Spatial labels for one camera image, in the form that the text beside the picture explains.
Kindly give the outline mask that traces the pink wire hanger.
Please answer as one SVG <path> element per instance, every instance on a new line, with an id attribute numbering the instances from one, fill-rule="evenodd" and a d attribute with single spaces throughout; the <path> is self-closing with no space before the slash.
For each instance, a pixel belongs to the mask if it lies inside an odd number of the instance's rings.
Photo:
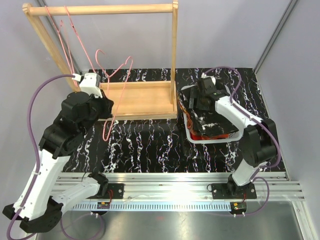
<path id="1" fill-rule="evenodd" d="M 68 7 L 67 7 L 67 6 L 64 6 L 64 9 L 65 9 L 65 11 L 66 11 L 66 13 L 67 13 L 67 16 L 68 16 L 68 19 L 69 19 L 71 28 L 73 29 L 73 31 L 74 31 L 74 33 L 75 33 L 75 35 L 76 35 L 76 37 L 77 37 L 77 39 L 78 39 L 81 47 L 82 47 L 82 50 L 84 51 L 84 54 L 85 54 L 85 56 L 86 56 L 86 58 L 87 58 L 87 60 L 88 60 L 88 62 L 89 62 L 89 64 L 90 64 L 90 66 L 91 66 L 91 69 L 92 69 L 92 71 L 93 71 L 94 73 L 96 73 L 96 70 L 95 70 L 95 68 L 94 68 L 93 62 L 91 61 L 91 58 L 89 57 L 89 54 L 88 54 L 88 52 L 87 52 L 87 50 L 86 50 L 86 48 L 85 48 L 85 46 L 84 46 L 84 44 L 83 44 L 83 41 L 81 40 L 81 37 L 80 37 L 80 35 L 79 35 L 79 33 L 78 33 L 75 25 L 74 25 L 74 22 L 73 22 L 73 20 L 72 20 L 72 18 L 71 18 L 71 15 L 70 15 L 70 12 L 69 12 L 69 10 L 68 10 Z"/>
<path id="2" fill-rule="evenodd" d="M 64 40 L 63 36 L 61 35 L 61 30 L 64 29 L 64 22 L 61 20 L 59 27 L 58 27 L 55 20 L 53 19 L 52 15 L 50 14 L 48 7 L 45 5 L 44 8 L 45 8 L 45 10 L 46 10 L 51 22 L 52 22 L 52 25 L 57 33 L 58 39 L 60 41 L 60 45 L 62 47 L 62 51 L 64 53 L 64 57 L 66 59 L 68 68 L 70 70 L 70 73 L 74 75 L 75 68 L 74 68 L 74 64 L 73 64 L 73 60 L 72 60 L 72 55 L 71 55 L 69 43 L 66 40 Z"/>
<path id="3" fill-rule="evenodd" d="M 102 140 L 104 142 L 107 142 L 110 138 L 110 135 L 111 135 L 111 131 L 112 131 L 112 128 L 114 126 L 114 122 L 115 122 L 115 119 L 116 119 L 116 116 L 118 115 L 118 111 L 119 111 L 119 106 L 121 104 L 121 101 L 122 101 L 122 98 L 123 98 L 123 95 L 124 95 L 124 91 L 125 91 L 125 88 L 126 88 L 126 85 L 127 85 L 127 82 L 128 82 L 128 79 L 129 79 L 129 76 L 131 74 L 131 70 L 132 70 L 132 66 L 133 66 L 133 63 L 134 63 L 134 60 L 132 58 L 132 56 L 128 56 L 127 59 L 125 60 L 124 63 L 122 63 L 111 75 L 107 74 L 107 72 L 102 68 L 100 62 L 99 62 L 99 59 L 98 59 L 98 54 L 99 53 L 102 53 L 103 55 L 106 55 L 106 53 L 104 51 L 102 51 L 101 49 L 97 49 L 96 52 L 95 52 L 95 61 L 96 63 L 98 64 L 98 66 L 102 69 L 102 71 L 104 72 L 104 74 L 106 75 L 107 77 L 107 97 L 109 96 L 109 91 L 110 91 L 110 79 L 111 77 L 113 77 L 123 66 L 127 65 L 128 64 L 128 61 L 131 60 L 131 63 L 130 63 L 130 66 L 129 66 L 129 69 L 128 69 L 128 73 L 126 75 L 126 79 L 125 81 L 123 82 L 123 87 L 122 87 L 122 91 L 120 93 L 120 96 L 119 96 L 119 100 L 118 100 L 118 103 L 117 103 L 117 106 L 116 106 L 116 109 L 115 109 L 115 112 L 111 119 L 111 124 L 109 126 L 109 129 L 108 129 L 108 133 L 106 135 L 106 129 L 107 129 L 107 120 L 105 120 L 104 124 L 103 124 L 103 129 L 102 129 Z"/>

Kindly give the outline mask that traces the black white patterned trousers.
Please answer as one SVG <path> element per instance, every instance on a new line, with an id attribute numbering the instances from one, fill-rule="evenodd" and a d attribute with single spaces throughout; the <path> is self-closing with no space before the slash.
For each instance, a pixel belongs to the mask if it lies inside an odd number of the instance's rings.
<path id="1" fill-rule="evenodd" d="M 226 117 L 216 112 L 191 110 L 189 114 L 192 121 L 192 130 L 198 135 L 214 137 L 238 131 L 238 128 Z"/>

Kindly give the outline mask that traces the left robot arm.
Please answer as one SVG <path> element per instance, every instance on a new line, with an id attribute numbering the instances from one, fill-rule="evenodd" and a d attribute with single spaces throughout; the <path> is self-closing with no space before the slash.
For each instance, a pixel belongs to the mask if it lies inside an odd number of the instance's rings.
<path id="1" fill-rule="evenodd" d="M 107 196 L 109 180 L 101 172 L 93 172 L 69 189 L 52 194 L 58 175 L 84 140 L 88 130 L 101 118 L 112 117 L 114 103 L 101 90 L 99 95 L 72 92 L 61 103 L 53 124 L 39 142 L 38 162 L 21 197 L 4 207 L 2 213 L 20 222 L 27 234 L 52 230 L 62 216 L 83 200 Z"/>

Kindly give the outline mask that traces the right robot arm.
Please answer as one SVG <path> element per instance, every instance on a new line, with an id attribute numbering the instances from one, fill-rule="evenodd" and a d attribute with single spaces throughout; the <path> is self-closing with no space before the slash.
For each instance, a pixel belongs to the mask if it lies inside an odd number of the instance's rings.
<path id="1" fill-rule="evenodd" d="M 212 76 L 201 77 L 196 84 L 186 88 L 189 91 L 188 108 L 218 114 L 237 128 L 231 137 L 217 142 L 239 142 L 242 160 L 237 169 L 229 175 L 226 183 L 211 184 L 214 199 L 256 199 L 254 180 L 267 163 L 281 160 L 276 124 L 271 119 L 262 119 L 251 114 L 236 103 L 234 94 L 219 86 Z"/>

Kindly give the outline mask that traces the orange patterned trousers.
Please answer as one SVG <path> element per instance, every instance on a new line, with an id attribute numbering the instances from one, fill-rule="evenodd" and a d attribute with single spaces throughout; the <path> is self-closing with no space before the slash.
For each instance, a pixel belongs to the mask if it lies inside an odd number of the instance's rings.
<path id="1" fill-rule="evenodd" d="M 177 104 L 179 105 L 182 112 L 186 115 L 186 120 L 184 123 L 186 124 L 187 129 L 189 130 L 190 137 L 192 140 L 200 141 L 200 140 L 219 140 L 219 139 L 226 139 L 229 137 L 229 134 L 220 134 L 217 136 L 206 136 L 206 135 L 200 135 L 197 131 L 193 129 L 193 122 L 190 117 L 190 114 L 187 112 L 186 108 L 183 106 L 183 102 L 181 98 L 179 97 L 179 94 L 176 95 Z"/>

